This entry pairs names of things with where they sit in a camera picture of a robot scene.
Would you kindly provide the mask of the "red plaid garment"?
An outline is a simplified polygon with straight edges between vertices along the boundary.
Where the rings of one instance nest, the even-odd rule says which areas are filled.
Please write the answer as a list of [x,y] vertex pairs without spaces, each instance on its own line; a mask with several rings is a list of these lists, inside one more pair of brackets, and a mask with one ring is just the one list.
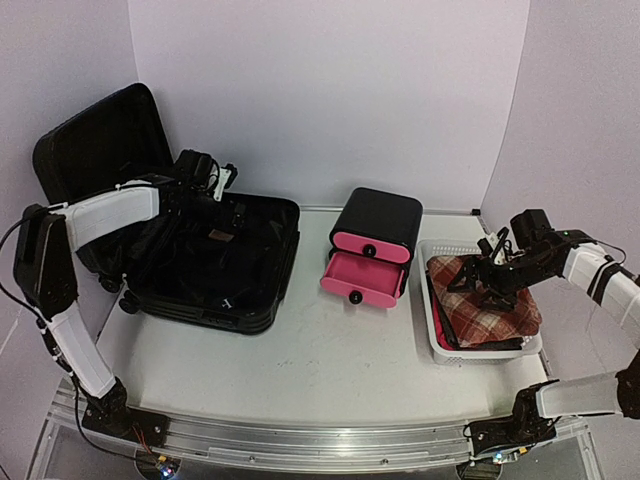
[[518,293],[513,311],[479,307],[482,293],[451,293],[449,282],[467,256],[433,256],[427,261],[431,302],[437,299],[458,339],[457,350],[520,350],[525,337],[539,333],[542,316],[529,290]]

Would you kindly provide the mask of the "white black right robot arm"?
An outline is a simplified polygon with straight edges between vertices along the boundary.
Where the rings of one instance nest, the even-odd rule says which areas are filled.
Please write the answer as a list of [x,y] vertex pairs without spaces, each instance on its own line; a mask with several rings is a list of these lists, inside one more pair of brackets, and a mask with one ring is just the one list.
[[[633,341],[639,340],[639,277],[581,230],[554,229],[542,209],[526,209],[494,238],[477,243],[451,279],[451,293],[474,293],[480,310],[512,313],[526,288],[559,277],[582,290]],[[552,439],[565,417],[639,417],[639,360],[617,372],[548,380],[520,390],[511,414],[467,425],[475,453]]]

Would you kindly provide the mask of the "pink garment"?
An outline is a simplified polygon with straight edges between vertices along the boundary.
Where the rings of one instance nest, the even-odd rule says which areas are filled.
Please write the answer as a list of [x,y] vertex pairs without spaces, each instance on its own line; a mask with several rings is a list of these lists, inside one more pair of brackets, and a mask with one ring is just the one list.
[[459,348],[458,339],[446,313],[437,299],[432,304],[438,344],[445,350],[456,351]]

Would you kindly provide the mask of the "black pink drawer organizer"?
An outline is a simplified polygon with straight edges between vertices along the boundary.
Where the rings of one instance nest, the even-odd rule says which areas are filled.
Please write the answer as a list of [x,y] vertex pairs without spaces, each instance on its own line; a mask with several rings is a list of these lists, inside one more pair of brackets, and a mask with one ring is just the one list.
[[395,307],[409,279],[422,215],[415,198],[354,189],[330,232],[321,287],[353,305]]

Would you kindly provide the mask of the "white perforated plastic basket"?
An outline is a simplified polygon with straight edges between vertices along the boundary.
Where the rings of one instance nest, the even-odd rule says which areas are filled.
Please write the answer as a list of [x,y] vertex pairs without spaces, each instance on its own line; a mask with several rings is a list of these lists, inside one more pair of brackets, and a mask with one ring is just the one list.
[[425,309],[428,342],[433,352],[434,362],[439,365],[498,365],[512,360],[538,355],[543,349],[541,334],[524,338],[521,350],[469,351],[446,350],[437,340],[431,295],[427,282],[427,261],[433,256],[458,256],[477,254],[480,249],[472,240],[423,239],[416,247],[416,257],[420,265],[420,285]]

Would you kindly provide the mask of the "black ribbed hard-shell suitcase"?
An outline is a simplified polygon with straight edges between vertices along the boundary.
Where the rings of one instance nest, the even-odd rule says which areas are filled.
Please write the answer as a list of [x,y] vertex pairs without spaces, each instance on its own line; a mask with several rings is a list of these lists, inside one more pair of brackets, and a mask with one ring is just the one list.
[[[47,199],[61,203],[146,174],[168,175],[178,156],[151,91],[135,83],[42,136],[32,164]],[[229,192],[211,207],[122,228],[78,255],[104,289],[121,293],[126,313],[257,335],[273,324],[285,296],[299,217],[291,200]],[[213,229],[235,237],[211,240]]]

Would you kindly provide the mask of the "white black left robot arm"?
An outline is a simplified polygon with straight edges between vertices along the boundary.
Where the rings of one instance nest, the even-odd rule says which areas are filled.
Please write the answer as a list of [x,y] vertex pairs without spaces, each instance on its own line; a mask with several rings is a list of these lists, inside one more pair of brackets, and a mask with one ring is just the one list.
[[18,304],[36,317],[52,360],[94,409],[96,421],[114,437],[136,431],[127,391],[88,333],[78,298],[73,254],[85,245],[159,216],[189,207],[211,207],[233,183],[237,169],[207,154],[183,153],[183,166],[168,175],[146,174],[75,202],[33,204],[9,228],[18,235],[13,276]]

